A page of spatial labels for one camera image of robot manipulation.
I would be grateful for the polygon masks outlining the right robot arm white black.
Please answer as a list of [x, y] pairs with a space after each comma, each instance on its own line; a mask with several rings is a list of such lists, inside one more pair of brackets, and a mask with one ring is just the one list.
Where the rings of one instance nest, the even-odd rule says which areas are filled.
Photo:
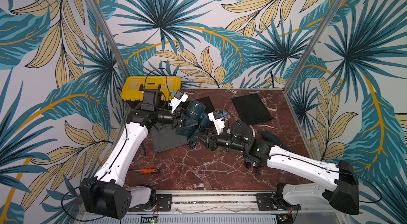
[[360, 213], [359, 181], [349, 162], [327, 163], [292, 153], [266, 140], [256, 139], [252, 128], [240, 121], [229, 129], [216, 126], [196, 138], [212, 151], [221, 147], [240, 152], [246, 166], [282, 170], [312, 182], [303, 189], [297, 185], [280, 184], [272, 198], [272, 204], [278, 209], [315, 203], [329, 205], [349, 215]]

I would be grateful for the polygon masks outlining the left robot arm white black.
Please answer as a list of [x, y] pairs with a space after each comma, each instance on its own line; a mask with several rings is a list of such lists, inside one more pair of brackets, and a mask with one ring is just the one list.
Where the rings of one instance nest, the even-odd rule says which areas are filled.
[[174, 93], [170, 106], [160, 105], [162, 92], [145, 90], [143, 99], [125, 118], [124, 129], [108, 159], [92, 178], [84, 178], [79, 186], [87, 212], [121, 220], [137, 207], [156, 207], [156, 193], [150, 187], [138, 185], [124, 188], [131, 162], [151, 128], [157, 123], [173, 124], [176, 109], [188, 95]]

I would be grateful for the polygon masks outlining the grey fabric pouch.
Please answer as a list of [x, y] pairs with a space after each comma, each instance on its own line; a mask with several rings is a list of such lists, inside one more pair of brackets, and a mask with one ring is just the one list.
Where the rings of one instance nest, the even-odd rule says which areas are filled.
[[154, 153], [160, 153], [187, 144], [187, 138], [176, 134], [169, 124], [156, 124], [150, 130]]

